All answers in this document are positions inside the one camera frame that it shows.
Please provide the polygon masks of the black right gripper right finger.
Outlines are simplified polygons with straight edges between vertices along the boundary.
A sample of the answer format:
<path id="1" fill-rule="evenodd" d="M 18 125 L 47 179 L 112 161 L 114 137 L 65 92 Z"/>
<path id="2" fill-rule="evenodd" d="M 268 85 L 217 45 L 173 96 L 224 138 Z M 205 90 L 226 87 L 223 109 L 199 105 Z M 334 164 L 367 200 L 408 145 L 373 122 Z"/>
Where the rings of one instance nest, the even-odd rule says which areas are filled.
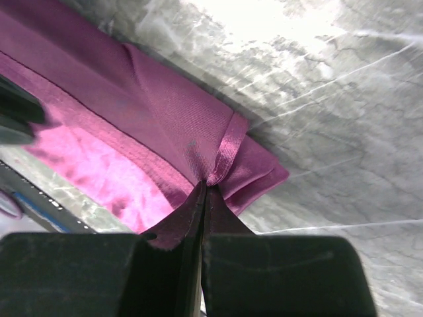
<path id="1" fill-rule="evenodd" d="M 202 287 L 208 316 L 375 316 L 356 249 L 339 236 L 257 235 L 209 188 Z"/>

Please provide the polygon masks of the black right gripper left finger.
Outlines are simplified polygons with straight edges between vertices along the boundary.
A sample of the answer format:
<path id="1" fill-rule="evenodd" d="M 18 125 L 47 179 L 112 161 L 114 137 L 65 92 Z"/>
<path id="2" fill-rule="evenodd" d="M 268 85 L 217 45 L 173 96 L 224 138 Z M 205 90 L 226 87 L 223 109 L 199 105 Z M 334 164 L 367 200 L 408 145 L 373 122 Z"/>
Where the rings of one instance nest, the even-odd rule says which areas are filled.
<path id="1" fill-rule="evenodd" d="M 143 234 L 1 240 L 2 316 L 199 316 L 207 187 Z"/>

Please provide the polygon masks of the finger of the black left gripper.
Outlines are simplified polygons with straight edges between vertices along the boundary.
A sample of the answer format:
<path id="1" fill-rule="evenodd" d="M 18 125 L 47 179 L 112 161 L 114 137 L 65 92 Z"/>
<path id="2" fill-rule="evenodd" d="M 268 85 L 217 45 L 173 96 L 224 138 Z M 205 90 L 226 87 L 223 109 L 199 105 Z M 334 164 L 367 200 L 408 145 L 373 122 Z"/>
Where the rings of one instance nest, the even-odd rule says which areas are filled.
<path id="1" fill-rule="evenodd" d="M 1 76 L 1 145 L 29 145 L 36 136 L 30 124 L 46 124 L 46 113 L 29 92 Z"/>

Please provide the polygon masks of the purple cloth napkin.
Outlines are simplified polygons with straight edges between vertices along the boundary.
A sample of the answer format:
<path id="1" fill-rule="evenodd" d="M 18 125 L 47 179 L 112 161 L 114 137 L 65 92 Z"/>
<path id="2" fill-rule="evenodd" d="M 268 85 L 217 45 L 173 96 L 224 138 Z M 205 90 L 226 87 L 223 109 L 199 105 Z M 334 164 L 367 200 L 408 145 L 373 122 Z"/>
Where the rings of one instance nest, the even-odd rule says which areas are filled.
<path id="1" fill-rule="evenodd" d="M 47 113 L 27 151 L 134 232 L 198 182 L 239 214 L 288 178 L 244 117 L 58 1 L 1 2 L 1 74 Z"/>

